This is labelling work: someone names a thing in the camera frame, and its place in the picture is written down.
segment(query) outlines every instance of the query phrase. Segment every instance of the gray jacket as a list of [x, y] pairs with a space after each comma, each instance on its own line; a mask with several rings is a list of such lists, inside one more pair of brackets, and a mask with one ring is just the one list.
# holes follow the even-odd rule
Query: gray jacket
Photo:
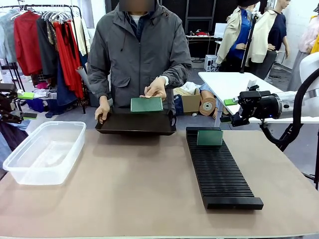
[[[111, 72], [111, 91], [107, 76]], [[174, 111], [173, 88], [182, 86], [191, 71], [191, 58], [180, 18], [157, 3], [145, 23], [141, 41], [119, 6], [98, 22], [88, 59], [88, 79], [97, 98], [113, 98], [115, 108], [129, 108], [131, 98], [167, 76], [163, 106]]]
[[13, 36], [14, 19], [11, 20], [17, 13], [17, 10], [10, 9], [7, 14], [0, 17], [0, 58], [6, 58], [8, 62], [17, 62]]

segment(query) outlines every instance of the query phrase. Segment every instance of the floor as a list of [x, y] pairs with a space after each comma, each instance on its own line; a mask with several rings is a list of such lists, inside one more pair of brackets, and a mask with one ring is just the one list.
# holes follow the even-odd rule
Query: floor
[[[190, 81], [196, 84], [203, 84], [203, 81], [198, 76], [198, 73], [204, 71], [202, 65], [196, 65], [192, 71]], [[8, 80], [9, 74], [3, 72], [3, 79]], [[287, 89], [290, 79], [290, 73], [286, 72], [278, 67], [274, 67], [270, 73], [270, 77], [267, 80], [269, 83], [273, 84], [277, 88], [285, 91]], [[32, 84], [28, 78], [23, 80], [25, 88], [27, 90], [32, 90]], [[23, 108], [25, 112], [32, 113], [30, 109], [25, 106]], [[59, 116], [54, 116], [51, 119], [47, 119], [44, 114], [39, 114], [37, 120], [32, 120], [27, 132], [31, 133], [34, 131], [41, 123], [55, 120], [55, 121], [83, 121], [86, 123], [88, 129], [94, 129], [96, 121], [94, 120], [95, 108], [86, 108], [86, 114], [82, 113], [82, 108], [78, 107], [74, 110], [66, 112]], [[178, 130], [185, 130], [187, 126], [212, 126], [214, 125], [214, 120], [212, 117], [205, 116], [180, 116], [178, 117], [176, 127]], [[283, 131], [288, 125], [276, 124], [272, 126], [272, 132], [275, 137], [280, 137]], [[224, 130], [259, 130], [257, 124], [251, 124], [247, 126], [233, 128], [227, 123], [222, 123], [221, 128]], [[318, 141], [318, 124], [307, 124], [301, 129], [300, 135], [286, 150], [285, 155], [301, 170], [302, 172], [313, 174], [316, 165], [316, 154], [317, 154], [317, 141]], [[318, 236], [306, 236], [304, 239], [319, 239]]]

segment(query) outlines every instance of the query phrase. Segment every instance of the white jacket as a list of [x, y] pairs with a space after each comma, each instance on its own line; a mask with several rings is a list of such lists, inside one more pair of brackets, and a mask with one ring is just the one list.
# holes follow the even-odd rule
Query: white jacket
[[275, 11], [267, 11], [256, 23], [248, 50], [246, 66], [249, 66], [249, 59], [255, 63], [263, 63], [268, 50], [268, 35], [274, 25], [276, 16]]
[[241, 9], [238, 7], [227, 22], [223, 40], [217, 53], [217, 64], [221, 64], [226, 58], [230, 48], [235, 44], [241, 30]]

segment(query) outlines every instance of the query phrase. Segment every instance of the black tray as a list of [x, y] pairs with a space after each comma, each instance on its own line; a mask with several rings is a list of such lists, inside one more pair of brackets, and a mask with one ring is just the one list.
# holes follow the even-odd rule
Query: black tray
[[95, 129], [106, 134], [125, 135], [172, 135], [176, 132], [176, 116], [172, 111], [156, 113], [112, 113]]
[[198, 131], [212, 129], [186, 128], [186, 139], [205, 208], [262, 210], [262, 200], [252, 193], [226, 143], [223, 141], [221, 146], [197, 145]]

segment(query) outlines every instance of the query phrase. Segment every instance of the hand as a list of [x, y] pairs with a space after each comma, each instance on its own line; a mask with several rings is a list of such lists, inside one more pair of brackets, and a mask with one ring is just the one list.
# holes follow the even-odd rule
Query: hand
[[247, 45], [245, 45], [244, 43], [240, 43], [236, 45], [236, 49], [237, 50], [246, 50]]
[[141, 98], [151, 98], [151, 97], [161, 97], [164, 101], [166, 99], [165, 91], [166, 80], [163, 77], [157, 77], [148, 87], [145, 87], [145, 96], [140, 96]]
[[99, 115], [103, 115], [100, 118], [100, 123], [106, 120], [108, 113], [110, 112], [110, 105], [106, 96], [100, 97], [100, 106], [95, 111], [95, 120], [98, 120]]
[[290, 56], [290, 49], [286, 47], [286, 59]]
[[269, 50], [269, 51], [274, 51], [274, 50], [276, 50], [276, 48], [275, 48], [274, 45], [268, 44], [268, 50]]

